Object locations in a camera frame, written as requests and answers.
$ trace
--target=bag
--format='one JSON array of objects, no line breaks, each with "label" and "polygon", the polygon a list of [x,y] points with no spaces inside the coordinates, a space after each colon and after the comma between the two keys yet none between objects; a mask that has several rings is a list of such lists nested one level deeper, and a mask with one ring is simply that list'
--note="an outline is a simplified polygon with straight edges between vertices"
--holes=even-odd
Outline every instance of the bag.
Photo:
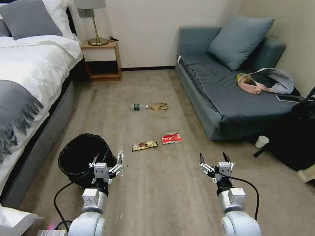
[{"label": "bag", "polygon": [[[251,78],[250,75],[261,71],[268,73],[268,77],[277,81],[277,83],[274,84],[272,88],[267,88],[265,85],[258,83]],[[250,81],[253,81],[255,85],[248,84]],[[261,90],[264,90],[266,92],[290,94],[294,90],[294,82],[292,76],[283,70],[275,68],[263,68],[253,73],[243,74],[238,78],[238,86],[246,92],[252,94],[259,94]]]},{"label": "bag", "polygon": [[293,170],[307,169],[315,163],[315,98],[306,98],[289,114],[271,126],[270,142],[253,156],[268,150]]}]

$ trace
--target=sofa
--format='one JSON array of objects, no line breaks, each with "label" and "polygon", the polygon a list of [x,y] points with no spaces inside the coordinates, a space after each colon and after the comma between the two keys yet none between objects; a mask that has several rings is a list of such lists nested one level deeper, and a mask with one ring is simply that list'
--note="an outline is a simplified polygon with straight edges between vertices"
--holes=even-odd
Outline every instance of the sofa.
[{"label": "sofa", "polygon": [[[238,87],[238,73],[274,68],[285,44],[265,37],[237,71],[231,71],[207,52],[220,27],[180,27],[176,72],[211,141],[247,139],[264,133],[294,103],[280,102],[274,93],[259,95]],[[261,73],[257,82],[272,87],[275,81]]]}]

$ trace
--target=white paper cup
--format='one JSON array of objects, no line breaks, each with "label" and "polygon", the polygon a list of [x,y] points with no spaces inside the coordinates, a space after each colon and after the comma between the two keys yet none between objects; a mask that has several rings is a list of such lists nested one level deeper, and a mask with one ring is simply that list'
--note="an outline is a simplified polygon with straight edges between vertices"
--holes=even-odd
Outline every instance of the white paper cup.
[{"label": "white paper cup", "polygon": [[267,138],[266,136],[259,136],[258,140],[255,144],[256,147],[258,148],[262,148],[263,146],[265,146],[267,143],[269,143],[269,138]]}]

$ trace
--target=trash can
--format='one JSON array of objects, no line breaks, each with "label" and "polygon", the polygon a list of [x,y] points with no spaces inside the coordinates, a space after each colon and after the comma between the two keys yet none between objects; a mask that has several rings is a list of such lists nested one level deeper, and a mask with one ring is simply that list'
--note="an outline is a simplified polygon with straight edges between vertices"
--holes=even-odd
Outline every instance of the trash can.
[{"label": "trash can", "polygon": [[[81,134],[63,148],[59,154],[58,165],[69,180],[74,181],[89,170],[89,163],[92,163],[96,156],[95,163],[106,162],[109,168],[117,163],[104,139],[94,134]],[[83,189],[91,188],[93,178],[94,174],[91,172],[75,183]]]}]

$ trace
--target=nightstand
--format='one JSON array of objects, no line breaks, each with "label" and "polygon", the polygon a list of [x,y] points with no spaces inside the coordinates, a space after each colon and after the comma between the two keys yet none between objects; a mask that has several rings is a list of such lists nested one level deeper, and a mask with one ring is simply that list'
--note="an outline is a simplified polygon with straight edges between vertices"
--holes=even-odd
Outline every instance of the nightstand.
[{"label": "nightstand", "polygon": [[92,46],[81,45],[86,69],[91,82],[120,81],[122,78],[118,42]]}]

